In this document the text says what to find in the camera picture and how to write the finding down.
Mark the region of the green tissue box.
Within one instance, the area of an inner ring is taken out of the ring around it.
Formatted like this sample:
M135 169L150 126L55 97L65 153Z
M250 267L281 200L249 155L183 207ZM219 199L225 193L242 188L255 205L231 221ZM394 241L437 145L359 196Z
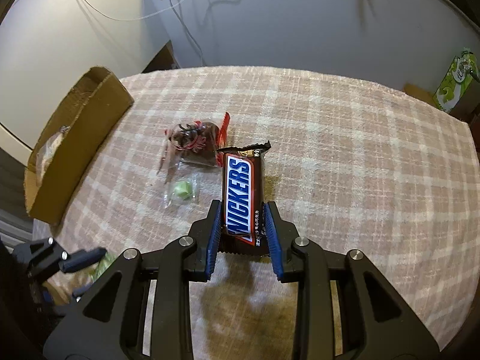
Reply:
M473 80L479 82L477 58L469 48L464 48L459 55L453 58L439 87L433 94L433 102L436 107L450 113Z

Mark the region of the green wafer packet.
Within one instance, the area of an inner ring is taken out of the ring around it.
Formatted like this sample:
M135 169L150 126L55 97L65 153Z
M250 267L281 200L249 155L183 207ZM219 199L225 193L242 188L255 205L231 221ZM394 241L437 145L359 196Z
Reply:
M93 273L90 275L91 281L95 282L116 260L114 254L106 252L100 262L97 264L97 267L93 270Z

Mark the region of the cardboard box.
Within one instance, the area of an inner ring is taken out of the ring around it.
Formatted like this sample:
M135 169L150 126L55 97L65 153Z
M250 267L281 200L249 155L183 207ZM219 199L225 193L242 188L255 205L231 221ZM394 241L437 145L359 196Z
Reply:
M86 168L134 100L113 72L92 67L43 128L24 172L26 211L58 224Z

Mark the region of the plaid tablecloth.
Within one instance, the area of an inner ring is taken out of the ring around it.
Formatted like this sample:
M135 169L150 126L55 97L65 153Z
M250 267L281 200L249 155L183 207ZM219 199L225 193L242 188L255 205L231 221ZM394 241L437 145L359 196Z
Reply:
M264 196L322 248L363 250L440 347L459 332L479 282L479 159L467 124L400 91L273 67L203 67L123 79L133 106L85 174L63 222L37 224L68 251L160 249L221 196L164 204L164 132L230 114L229 142L270 142Z

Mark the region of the dark red candy bag top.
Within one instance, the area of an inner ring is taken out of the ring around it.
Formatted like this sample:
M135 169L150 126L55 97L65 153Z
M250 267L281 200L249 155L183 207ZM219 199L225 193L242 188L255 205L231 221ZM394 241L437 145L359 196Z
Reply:
M158 170L165 172L164 181L172 181L181 164L222 167L220 149L226 147L229 125L230 114L225 112L219 125L210 119L197 119L167 128Z

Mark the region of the large Snickers bar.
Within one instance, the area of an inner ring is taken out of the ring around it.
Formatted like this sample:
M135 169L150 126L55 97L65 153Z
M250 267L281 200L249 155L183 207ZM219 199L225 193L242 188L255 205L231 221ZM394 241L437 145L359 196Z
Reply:
M269 252L264 225L264 155L270 149L267 141L220 150L222 252L250 256Z

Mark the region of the clear green candy wrapper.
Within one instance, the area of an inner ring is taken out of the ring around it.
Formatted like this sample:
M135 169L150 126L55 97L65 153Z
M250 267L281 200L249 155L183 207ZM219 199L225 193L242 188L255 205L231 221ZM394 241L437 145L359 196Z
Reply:
M199 182L195 173L176 174L166 183L163 194L165 208L197 203Z

